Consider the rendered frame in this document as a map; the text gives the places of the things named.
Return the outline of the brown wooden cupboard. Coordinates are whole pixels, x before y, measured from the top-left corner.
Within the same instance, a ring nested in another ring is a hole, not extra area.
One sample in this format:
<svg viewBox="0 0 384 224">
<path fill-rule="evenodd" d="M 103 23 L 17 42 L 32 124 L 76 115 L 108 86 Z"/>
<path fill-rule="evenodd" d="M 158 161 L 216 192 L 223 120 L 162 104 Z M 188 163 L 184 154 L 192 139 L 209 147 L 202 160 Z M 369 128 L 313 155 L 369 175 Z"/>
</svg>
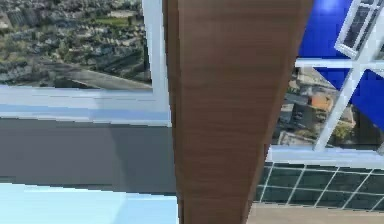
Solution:
<svg viewBox="0 0 384 224">
<path fill-rule="evenodd" d="M 246 224 L 314 0 L 162 0 L 179 224 Z"/>
</svg>

